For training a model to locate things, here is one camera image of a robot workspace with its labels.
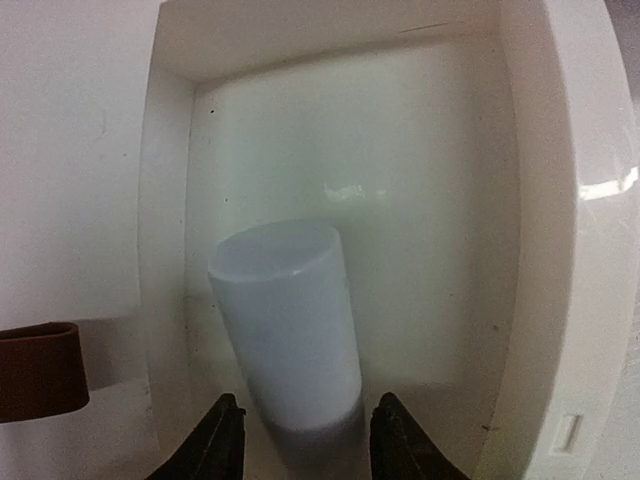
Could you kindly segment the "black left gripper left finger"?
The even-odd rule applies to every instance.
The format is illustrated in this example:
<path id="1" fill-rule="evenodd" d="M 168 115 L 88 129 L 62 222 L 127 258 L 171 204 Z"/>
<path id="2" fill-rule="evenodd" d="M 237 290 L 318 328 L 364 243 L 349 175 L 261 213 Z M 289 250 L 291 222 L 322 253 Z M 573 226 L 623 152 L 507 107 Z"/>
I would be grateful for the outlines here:
<path id="1" fill-rule="evenodd" d="M 148 479 L 243 479 L 245 415 L 246 410 L 237 405 L 233 394 L 222 394 Z"/>

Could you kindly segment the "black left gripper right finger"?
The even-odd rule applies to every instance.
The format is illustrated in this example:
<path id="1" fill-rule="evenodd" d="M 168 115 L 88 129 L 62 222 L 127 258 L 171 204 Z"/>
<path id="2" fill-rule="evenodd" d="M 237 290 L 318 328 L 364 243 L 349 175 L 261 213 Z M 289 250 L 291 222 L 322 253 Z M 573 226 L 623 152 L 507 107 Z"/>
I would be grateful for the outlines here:
<path id="1" fill-rule="evenodd" d="M 372 479 L 468 479 L 437 448 L 392 392 L 386 392 L 373 410 L 369 458 Z"/>

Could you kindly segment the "grey lipstick tube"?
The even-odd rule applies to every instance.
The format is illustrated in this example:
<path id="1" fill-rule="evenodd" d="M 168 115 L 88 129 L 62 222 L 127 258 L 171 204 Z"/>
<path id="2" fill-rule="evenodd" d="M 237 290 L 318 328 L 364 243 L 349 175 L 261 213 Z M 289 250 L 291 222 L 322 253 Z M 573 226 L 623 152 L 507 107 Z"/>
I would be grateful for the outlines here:
<path id="1" fill-rule="evenodd" d="M 362 375 L 341 238 L 289 220 L 222 241 L 208 276 L 249 394 L 291 479 L 354 479 Z"/>

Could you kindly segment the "white three-drawer storage cabinet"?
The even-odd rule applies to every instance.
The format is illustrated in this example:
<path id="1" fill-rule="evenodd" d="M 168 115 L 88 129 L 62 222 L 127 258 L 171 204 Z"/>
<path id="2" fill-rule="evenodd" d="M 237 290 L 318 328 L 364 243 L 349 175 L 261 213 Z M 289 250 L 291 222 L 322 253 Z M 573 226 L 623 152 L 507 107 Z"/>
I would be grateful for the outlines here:
<path id="1" fill-rule="evenodd" d="M 1 428 L 5 479 L 142 479 L 217 397 L 248 479 L 366 479 L 395 393 L 474 479 L 635 479 L 615 403 L 639 142 L 606 1 L 5 1 L 1 325 L 71 321 L 90 400 Z M 226 238 L 340 233 L 361 372 L 337 419 L 249 396 Z"/>

